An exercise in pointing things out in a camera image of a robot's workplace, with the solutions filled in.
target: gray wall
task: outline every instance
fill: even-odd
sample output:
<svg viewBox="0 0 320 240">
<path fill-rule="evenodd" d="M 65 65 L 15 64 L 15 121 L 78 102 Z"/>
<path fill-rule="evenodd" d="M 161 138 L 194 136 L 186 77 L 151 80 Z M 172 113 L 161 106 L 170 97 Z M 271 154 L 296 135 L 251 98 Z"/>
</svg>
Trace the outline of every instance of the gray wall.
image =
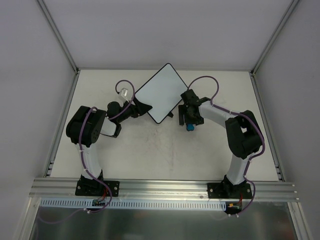
<svg viewBox="0 0 320 240">
<path fill-rule="evenodd" d="M 287 181 L 320 239 L 320 1 L 302 0 L 256 79 Z"/>
<path fill-rule="evenodd" d="M 73 71 L 34 0 L 0 7 L 0 239 L 12 239 L 41 174 Z"/>
<path fill-rule="evenodd" d="M 251 70 L 291 0 L 46 0 L 79 67 Z"/>
</svg>

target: work surface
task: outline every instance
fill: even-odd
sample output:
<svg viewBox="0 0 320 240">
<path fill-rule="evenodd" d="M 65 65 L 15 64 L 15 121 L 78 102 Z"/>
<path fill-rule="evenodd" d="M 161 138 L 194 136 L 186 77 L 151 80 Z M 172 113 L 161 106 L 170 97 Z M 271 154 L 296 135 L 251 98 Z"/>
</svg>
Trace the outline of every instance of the work surface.
<svg viewBox="0 0 320 240">
<path fill-rule="evenodd" d="M 130 80 L 140 88 L 156 70 L 81 70 L 66 122 L 83 105 L 107 110 L 112 101 L 119 101 L 115 85 L 119 80 Z M 253 181 L 278 181 L 274 161 L 259 112 L 248 72 L 235 71 L 177 71 L 189 83 L 203 75 L 215 77 L 220 90 L 214 102 L 234 111 L 251 110 L 266 140 L 266 151 L 255 158 L 247 177 Z M 131 87 L 121 83 L 132 95 Z M 211 97 L 216 91 L 212 79 L 201 79 L 192 85 L 200 97 Z M 121 123 L 117 138 L 100 135 L 96 145 L 104 178 L 153 180 L 222 180 L 227 173 L 232 153 L 226 130 L 205 120 L 195 131 L 179 125 L 178 106 L 173 118 L 166 117 L 156 124 L 145 114 L 128 118 Z M 66 125 L 55 157 L 51 177 L 79 178 L 83 168 L 79 153 L 66 136 Z"/>
</svg>

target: blue object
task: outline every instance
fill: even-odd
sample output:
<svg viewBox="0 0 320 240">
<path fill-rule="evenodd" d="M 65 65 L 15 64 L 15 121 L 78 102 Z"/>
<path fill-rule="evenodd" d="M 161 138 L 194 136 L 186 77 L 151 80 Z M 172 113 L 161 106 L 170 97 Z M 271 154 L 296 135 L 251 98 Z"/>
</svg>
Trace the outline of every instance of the blue object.
<svg viewBox="0 0 320 240">
<path fill-rule="evenodd" d="M 189 132 L 189 131 L 193 131 L 195 130 L 195 126 L 193 124 L 189 124 L 187 123 L 186 124 L 186 130 Z"/>
</svg>

